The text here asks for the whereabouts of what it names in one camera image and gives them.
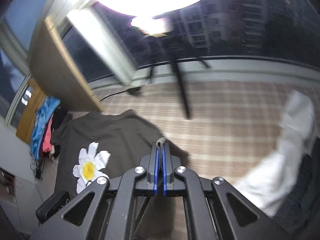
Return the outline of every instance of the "black cable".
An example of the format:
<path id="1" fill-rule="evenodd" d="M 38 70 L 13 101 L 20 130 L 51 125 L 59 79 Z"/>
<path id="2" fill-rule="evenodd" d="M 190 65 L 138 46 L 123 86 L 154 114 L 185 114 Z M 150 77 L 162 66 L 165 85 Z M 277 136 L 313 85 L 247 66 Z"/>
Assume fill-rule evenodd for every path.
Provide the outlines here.
<path id="1" fill-rule="evenodd" d="M 31 166 L 32 164 L 30 164 L 30 169 L 33 171 L 33 175 L 35 176 L 35 178 L 40 179 L 40 180 L 43 179 L 42 176 L 41 176 L 41 173 L 44 170 L 45 159 L 46 158 L 44 158 L 41 162 L 39 160 L 35 160 L 35 163 L 36 163 L 36 168 L 35 169 L 33 169 L 32 166 Z"/>
<path id="2" fill-rule="evenodd" d="M 120 92 L 117 92 L 117 93 L 108 95 L 108 96 L 104 97 L 103 99 L 101 99 L 100 101 L 102 101 L 102 100 L 104 100 L 104 99 L 106 99 L 106 98 L 108 98 L 108 97 L 111 97 L 111 96 L 114 96 L 114 95 L 117 95 L 117 94 L 121 94 L 121 93 L 124 93 L 124 92 L 127 92 L 127 91 L 128 91 L 128 90 L 123 90 L 123 91 L 120 91 Z"/>

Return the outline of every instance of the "clothing pile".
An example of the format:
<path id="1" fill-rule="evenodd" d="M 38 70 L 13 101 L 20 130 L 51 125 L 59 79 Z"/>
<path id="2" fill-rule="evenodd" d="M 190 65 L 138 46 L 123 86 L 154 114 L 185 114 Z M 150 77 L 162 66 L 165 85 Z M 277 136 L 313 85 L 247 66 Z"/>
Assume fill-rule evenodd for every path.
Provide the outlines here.
<path id="1" fill-rule="evenodd" d="M 276 150 L 239 180 L 235 188 L 293 235 L 320 205 L 320 139 L 307 96 L 293 91 L 279 126 Z"/>
<path id="2" fill-rule="evenodd" d="M 72 115 L 59 104 L 59 99 L 47 96 L 36 112 L 36 122 L 30 142 L 35 160 L 44 157 L 56 158 L 60 153 L 60 146 L 54 146 L 50 142 L 52 131 L 58 129 L 63 122 L 72 119 Z"/>
<path id="3" fill-rule="evenodd" d="M 163 135 L 158 128 L 133 110 L 120 115 L 90 112 L 63 123 L 59 129 L 52 132 L 51 138 L 55 146 L 61 147 L 55 192 L 68 191 L 71 198 L 77 195 L 77 184 L 83 181 L 80 178 L 82 174 L 79 174 L 77 169 L 80 165 L 86 165 L 88 158 L 92 163 L 88 162 L 91 168 L 87 170 L 94 171 L 96 168 L 110 179 L 122 176 L 129 169 L 138 166 L 140 158 L 150 154 L 152 143 L 160 138 L 163 138 Z M 188 154 L 168 142 L 171 154 L 178 156 L 182 165 L 188 166 Z M 108 157 L 106 166 L 105 160 L 101 162 L 104 156 L 105 160 Z M 138 197 L 138 205 L 139 203 L 143 203 L 143 197 Z M 173 217 L 172 198 L 151 198 L 136 235 L 143 239 L 158 234 L 163 236 L 173 229 Z"/>

